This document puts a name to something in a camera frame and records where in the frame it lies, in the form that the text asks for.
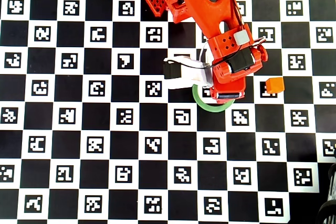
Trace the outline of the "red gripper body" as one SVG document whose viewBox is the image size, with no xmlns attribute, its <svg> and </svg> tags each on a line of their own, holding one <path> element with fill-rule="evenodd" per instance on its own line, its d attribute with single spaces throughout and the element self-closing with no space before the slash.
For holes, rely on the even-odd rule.
<svg viewBox="0 0 336 224">
<path fill-rule="evenodd" d="M 267 60 L 267 51 L 261 44 L 240 48 L 226 57 L 214 60 L 211 97 L 219 104 L 243 98 L 246 77 L 260 70 Z"/>
</svg>

